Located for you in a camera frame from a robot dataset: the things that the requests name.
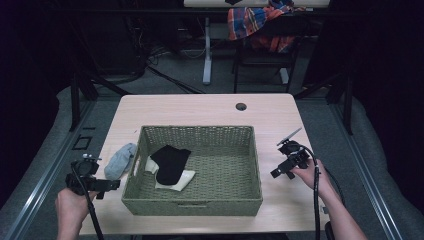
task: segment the white cloth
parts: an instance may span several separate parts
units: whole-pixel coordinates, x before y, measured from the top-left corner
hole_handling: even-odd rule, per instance
[[[159,170],[159,166],[156,164],[155,161],[153,161],[150,157],[148,157],[144,170],[151,172],[152,174],[156,174],[157,171]],[[177,184],[167,186],[167,185],[162,185],[156,181],[155,188],[182,191],[190,183],[190,181],[193,179],[195,174],[196,174],[195,171],[184,170]]]

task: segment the human arm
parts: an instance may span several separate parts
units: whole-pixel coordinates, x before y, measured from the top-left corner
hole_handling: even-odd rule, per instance
[[[97,192],[89,193],[91,200],[96,195]],[[82,222],[88,214],[87,199],[65,188],[57,194],[55,205],[58,220],[57,239],[77,239]]]
[[[321,174],[319,174],[318,196],[328,209],[331,226],[336,239],[367,239],[359,225],[344,207],[340,196],[330,182],[324,165],[317,160]],[[291,172],[298,175],[305,184],[313,189],[314,186],[314,163],[308,160],[308,168],[293,168]]]

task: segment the wrist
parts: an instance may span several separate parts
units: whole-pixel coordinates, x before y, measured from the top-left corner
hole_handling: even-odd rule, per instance
[[[58,240],[74,240],[78,239],[79,232],[81,230],[82,223],[79,224],[67,224],[59,226],[57,239]]]
[[[337,194],[336,190],[334,190],[331,185],[320,186],[318,195],[324,202],[334,200],[340,201],[339,194]]]

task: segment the table leg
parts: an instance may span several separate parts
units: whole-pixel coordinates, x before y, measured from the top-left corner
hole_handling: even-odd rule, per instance
[[[283,84],[289,83],[289,74],[287,72],[287,68],[280,68],[279,73]]]
[[[205,19],[205,68],[203,70],[203,84],[211,84],[211,69],[212,69],[212,56],[211,56],[211,38],[210,38],[210,23],[209,18]]]

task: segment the plaid cloth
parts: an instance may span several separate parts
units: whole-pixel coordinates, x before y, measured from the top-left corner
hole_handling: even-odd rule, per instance
[[[275,3],[268,1],[264,8],[231,8],[228,11],[229,39],[237,40],[248,37],[261,29],[266,21],[294,11],[293,1],[282,0]],[[249,43],[253,49],[268,49],[270,52],[287,52],[295,36],[265,37],[253,35]]]

